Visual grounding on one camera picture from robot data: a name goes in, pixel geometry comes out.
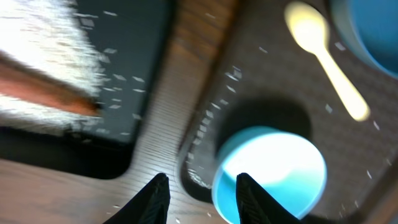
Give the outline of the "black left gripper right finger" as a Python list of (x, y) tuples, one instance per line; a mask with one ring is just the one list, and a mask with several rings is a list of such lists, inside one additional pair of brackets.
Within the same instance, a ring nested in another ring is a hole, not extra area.
[(236, 178), (236, 203), (240, 224), (301, 224), (247, 173)]

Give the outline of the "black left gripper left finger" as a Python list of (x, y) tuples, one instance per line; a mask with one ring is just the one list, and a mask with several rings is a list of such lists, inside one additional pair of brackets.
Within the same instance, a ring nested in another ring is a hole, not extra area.
[(169, 205), (169, 178), (159, 173), (104, 224), (166, 224)]

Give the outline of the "light blue bowl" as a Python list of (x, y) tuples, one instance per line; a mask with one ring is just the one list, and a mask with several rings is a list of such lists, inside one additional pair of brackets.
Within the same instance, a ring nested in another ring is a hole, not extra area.
[(239, 222), (236, 178), (243, 172), (298, 219), (320, 201), (327, 182), (326, 162), (308, 139), (265, 126), (240, 130), (219, 148), (211, 190), (228, 223)]

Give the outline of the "orange carrot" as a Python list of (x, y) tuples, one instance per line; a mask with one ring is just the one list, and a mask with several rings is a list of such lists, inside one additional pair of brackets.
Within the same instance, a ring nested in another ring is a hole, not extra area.
[(66, 83), (46, 77), (1, 54), (1, 93), (84, 116), (99, 116), (99, 105), (89, 94)]

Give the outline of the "yellow plastic spoon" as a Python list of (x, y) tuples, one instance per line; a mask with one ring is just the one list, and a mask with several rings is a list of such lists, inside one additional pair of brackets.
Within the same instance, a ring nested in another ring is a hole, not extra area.
[(307, 3), (294, 1), (286, 6), (284, 19), (294, 41), (316, 56), (349, 115), (358, 122), (367, 120), (371, 114), (368, 104), (328, 49), (330, 27), (322, 14)]

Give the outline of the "white rice pile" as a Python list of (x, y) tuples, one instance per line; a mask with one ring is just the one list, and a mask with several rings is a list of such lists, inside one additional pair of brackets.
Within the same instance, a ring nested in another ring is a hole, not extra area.
[[(69, 87), (83, 96), (99, 95), (100, 53), (81, 29), (73, 1), (1, 0), (1, 60)], [(98, 124), (84, 116), (1, 95), (1, 126), (61, 136)]]

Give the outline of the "dark blue plate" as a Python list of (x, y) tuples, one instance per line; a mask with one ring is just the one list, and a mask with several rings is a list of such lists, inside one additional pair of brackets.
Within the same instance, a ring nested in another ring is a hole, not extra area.
[(330, 16), (357, 58), (397, 78), (397, 0), (331, 0)]

